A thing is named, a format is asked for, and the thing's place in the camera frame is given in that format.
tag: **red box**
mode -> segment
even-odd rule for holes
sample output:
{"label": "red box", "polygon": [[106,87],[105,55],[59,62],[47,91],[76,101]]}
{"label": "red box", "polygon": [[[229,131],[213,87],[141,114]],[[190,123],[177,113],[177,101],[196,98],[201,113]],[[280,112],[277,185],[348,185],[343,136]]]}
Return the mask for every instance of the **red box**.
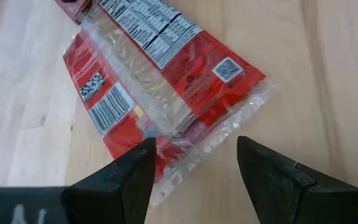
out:
{"label": "red box", "polygon": [[81,23],[81,18],[92,6],[92,0],[76,0],[75,2],[63,2],[62,0],[55,1],[77,24]]}

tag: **cracker package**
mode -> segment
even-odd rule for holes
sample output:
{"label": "cracker package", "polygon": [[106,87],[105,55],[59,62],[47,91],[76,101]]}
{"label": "cracker package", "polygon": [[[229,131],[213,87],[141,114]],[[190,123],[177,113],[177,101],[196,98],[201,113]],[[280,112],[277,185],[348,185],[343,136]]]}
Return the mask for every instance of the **cracker package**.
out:
{"label": "cracker package", "polygon": [[157,139],[158,205],[260,108],[266,76],[161,0],[94,4],[63,58],[113,158]]}

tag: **food package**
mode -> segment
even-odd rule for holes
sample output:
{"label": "food package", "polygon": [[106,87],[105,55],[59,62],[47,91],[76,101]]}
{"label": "food package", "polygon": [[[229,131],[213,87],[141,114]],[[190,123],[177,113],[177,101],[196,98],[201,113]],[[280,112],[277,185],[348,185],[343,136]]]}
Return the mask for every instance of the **food package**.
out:
{"label": "food package", "polygon": [[64,2],[63,0],[55,1],[77,24],[81,23],[82,18],[90,9],[92,2],[97,2],[96,0],[76,0],[71,2]]}
{"label": "food package", "polygon": [[270,95],[267,77],[161,0],[92,6],[63,58],[113,158],[157,139],[157,206]]}

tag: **wooden surface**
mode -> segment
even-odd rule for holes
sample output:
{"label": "wooden surface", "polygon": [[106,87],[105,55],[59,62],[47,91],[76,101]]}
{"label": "wooden surface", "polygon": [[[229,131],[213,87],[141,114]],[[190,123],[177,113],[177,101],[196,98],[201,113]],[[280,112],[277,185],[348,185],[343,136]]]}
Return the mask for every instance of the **wooden surface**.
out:
{"label": "wooden surface", "polygon": [[[236,164],[246,134],[358,186],[358,0],[171,0],[280,92],[147,223],[258,223]],[[0,185],[72,184],[110,161],[61,58],[53,0],[0,0]]]}

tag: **wood grain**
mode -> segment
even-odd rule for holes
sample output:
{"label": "wood grain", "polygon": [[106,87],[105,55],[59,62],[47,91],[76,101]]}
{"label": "wood grain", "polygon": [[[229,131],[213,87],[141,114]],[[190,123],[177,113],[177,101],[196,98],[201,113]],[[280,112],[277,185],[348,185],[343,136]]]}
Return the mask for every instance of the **wood grain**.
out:
{"label": "wood grain", "polygon": [[[147,223],[258,223],[241,134],[358,186],[358,1],[169,2],[280,91]],[[0,0],[0,185],[72,184],[110,161],[61,58],[77,30],[53,1]]]}

